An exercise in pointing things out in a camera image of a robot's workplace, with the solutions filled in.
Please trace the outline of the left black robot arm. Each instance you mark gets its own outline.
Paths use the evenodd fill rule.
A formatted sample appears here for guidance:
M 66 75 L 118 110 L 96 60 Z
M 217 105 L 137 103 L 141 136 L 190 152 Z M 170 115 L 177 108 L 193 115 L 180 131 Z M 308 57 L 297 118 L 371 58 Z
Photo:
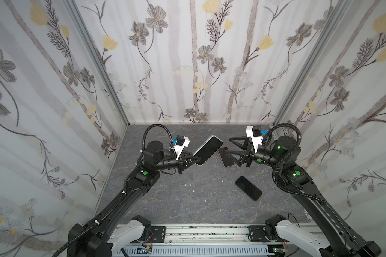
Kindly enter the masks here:
M 164 149 L 160 141 L 146 142 L 149 131 L 154 127 L 165 130 L 169 137 L 169 149 Z M 189 144 L 188 137 L 173 137 L 162 124 L 150 125 L 143 134 L 136 166 L 124 180 L 122 190 L 85 225 L 76 224 L 69 231 L 68 241 L 53 255 L 58 257 L 66 252 L 69 257 L 111 257 L 118 248 L 132 241 L 147 239 L 151 223 L 139 216 L 131 220 L 122 236 L 114 235 L 114 230 L 119 219 L 158 181 L 161 172 L 175 169 L 182 173 L 200 160 L 185 151 Z

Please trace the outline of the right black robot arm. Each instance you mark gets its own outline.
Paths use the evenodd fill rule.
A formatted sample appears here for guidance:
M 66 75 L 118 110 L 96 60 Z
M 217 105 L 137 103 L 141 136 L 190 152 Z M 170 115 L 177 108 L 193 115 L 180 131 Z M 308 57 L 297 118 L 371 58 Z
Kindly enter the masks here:
M 356 233 L 326 201 L 311 176 L 296 163 L 301 139 L 300 130 L 289 123 L 269 130 L 248 126 L 246 136 L 229 139 L 239 150 L 226 151 L 226 155 L 239 167 L 250 167 L 252 163 L 271 167 L 274 184 L 304 207 L 325 236 L 320 239 L 276 215 L 266 221 L 267 239 L 281 238 L 312 257 L 380 256 L 382 250 L 377 243 L 366 241 Z

